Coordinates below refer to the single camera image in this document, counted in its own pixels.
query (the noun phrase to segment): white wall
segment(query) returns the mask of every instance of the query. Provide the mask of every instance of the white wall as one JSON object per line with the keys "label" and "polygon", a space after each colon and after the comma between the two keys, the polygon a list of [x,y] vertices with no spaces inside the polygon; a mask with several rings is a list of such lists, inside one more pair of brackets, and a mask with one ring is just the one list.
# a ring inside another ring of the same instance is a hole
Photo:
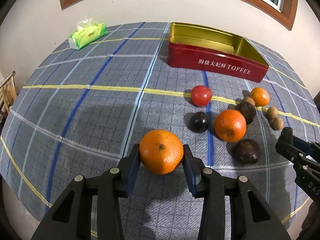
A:
{"label": "white wall", "polygon": [[0,27],[0,70],[16,70],[22,86],[35,68],[92,14],[106,25],[180,21],[212,26],[260,42],[279,52],[314,97],[320,91],[320,23],[299,0],[292,31],[241,0],[83,0],[61,10],[59,0],[17,0]]}
{"label": "white wall", "polygon": [[3,74],[1,73],[1,70],[0,70],[0,83],[2,83],[4,81],[4,77],[3,77]]}

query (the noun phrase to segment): dark plum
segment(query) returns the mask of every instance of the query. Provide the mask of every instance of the dark plum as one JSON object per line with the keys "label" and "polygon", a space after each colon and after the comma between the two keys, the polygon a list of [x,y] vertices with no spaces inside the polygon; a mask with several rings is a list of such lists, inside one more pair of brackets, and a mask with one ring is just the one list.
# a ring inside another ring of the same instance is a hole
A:
{"label": "dark plum", "polygon": [[193,132],[203,133],[209,128],[209,118],[203,112],[197,112],[190,118],[190,129]]}
{"label": "dark plum", "polygon": [[236,110],[238,110],[245,118],[247,125],[252,123],[256,116],[256,108],[248,102],[242,102],[236,105]]}
{"label": "dark plum", "polygon": [[243,139],[237,142],[233,150],[233,157],[243,165],[257,163],[260,156],[259,144],[252,139]]}

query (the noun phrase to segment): chinese characters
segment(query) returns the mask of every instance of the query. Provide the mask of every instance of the chinese characters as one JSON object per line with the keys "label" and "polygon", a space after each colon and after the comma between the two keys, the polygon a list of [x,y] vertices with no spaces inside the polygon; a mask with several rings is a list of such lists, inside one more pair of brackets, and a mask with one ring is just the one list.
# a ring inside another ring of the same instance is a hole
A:
{"label": "chinese characters", "polygon": [[242,68],[242,67],[237,67],[237,66],[233,66],[230,64],[225,64],[225,63],[221,63],[221,62],[217,62],[217,61],[210,61],[210,60],[204,60],[204,59],[199,59],[198,64],[201,65],[207,65],[207,66],[214,66],[214,67],[218,67],[218,68],[226,68],[226,69],[230,69],[231,71],[236,71],[239,73],[243,73],[243,74],[247,74],[250,75],[251,70],[248,70],[246,68]]}

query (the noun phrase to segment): floor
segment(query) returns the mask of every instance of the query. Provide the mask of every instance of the floor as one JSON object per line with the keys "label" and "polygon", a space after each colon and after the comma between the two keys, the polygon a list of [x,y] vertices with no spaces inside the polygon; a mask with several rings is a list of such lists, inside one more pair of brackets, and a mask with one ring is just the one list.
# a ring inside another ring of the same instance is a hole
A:
{"label": "floor", "polygon": [[[37,221],[18,200],[15,193],[2,181],[4,198],[4,208],[13,229],[17,232],[21,240],[30,240],[39,221]],[[301,232],[301,225],[306,219],[312,201],[309,200],[298,212],[297,218],[291,223],[288,233],[292,240],[295,240]]]}

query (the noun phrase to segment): brown round fruit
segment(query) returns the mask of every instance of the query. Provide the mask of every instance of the brown round fruit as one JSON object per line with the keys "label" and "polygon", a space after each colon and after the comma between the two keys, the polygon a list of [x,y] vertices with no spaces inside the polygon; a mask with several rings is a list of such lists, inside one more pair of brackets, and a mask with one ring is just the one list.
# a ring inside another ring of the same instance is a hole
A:
{"label": "brown round fruit", "polygon": [[247,103],[250,103],[250,104],[253,105],[253,106],[256,105],[255,101],[254,101],[251,97],[244,97],[244,99],[242,99],[241,102],[242,102],[242,103],[243,103],[243,102],[247,102]]}
{"label": "brown round fruit", "polygon": [[275,119],[278,117],[278,110],[274,106],[270,106],[267,111],[267,116],[269,119]]}
{"label": "brown round fruit", "polygon": [[242,102],[236,105],[235,109],[243,114],[247,125],[253,122],[253,119],[256,116],[256,108],[253,105],[248,102]]}
{"label": "brown round fruit", "polygon": [[244,139],[237,142],[234,150],[233,157],[242,165],[255,164],[261,156],[259,144],[252,139]]}
{"label": "brown round fruit", "polygon": [[275,130],[280,131],[283,127],[282,118],[276,117],[272,122],[272,126]]}

